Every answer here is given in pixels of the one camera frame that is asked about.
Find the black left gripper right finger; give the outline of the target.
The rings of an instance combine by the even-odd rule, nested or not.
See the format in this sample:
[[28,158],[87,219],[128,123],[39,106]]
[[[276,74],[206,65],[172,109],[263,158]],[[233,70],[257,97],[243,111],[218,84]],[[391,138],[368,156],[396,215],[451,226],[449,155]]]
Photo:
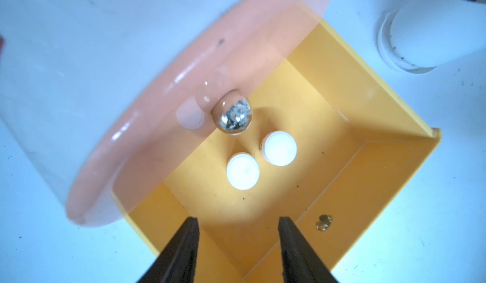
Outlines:
[[289,217],[278,221],[284,282],[333,282],[337,279]]

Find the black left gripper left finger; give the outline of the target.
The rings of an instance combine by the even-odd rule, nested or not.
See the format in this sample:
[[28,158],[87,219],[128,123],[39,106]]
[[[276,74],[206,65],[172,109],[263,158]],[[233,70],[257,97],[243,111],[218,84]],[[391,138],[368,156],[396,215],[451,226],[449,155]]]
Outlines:
[[194,282],[198,246],[197,218],[188,217],[138,282]]

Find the orange top drawer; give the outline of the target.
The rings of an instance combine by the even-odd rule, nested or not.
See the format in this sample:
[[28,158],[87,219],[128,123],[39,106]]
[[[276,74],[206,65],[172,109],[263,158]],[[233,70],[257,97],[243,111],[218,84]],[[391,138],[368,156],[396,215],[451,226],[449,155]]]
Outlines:
[[320,23],[330,0],[240,0],[137,97],[89,155],[67,217],[97,227],[146,199],[216,128],[223,101],[252,94]]

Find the white round drawer cabinet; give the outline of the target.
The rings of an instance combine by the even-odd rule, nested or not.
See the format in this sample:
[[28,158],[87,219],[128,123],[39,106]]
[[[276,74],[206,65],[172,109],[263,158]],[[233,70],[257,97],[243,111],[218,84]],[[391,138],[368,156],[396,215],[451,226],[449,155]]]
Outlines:
[[1,0],[1,119],[61,204],[102,136],[240,0]]

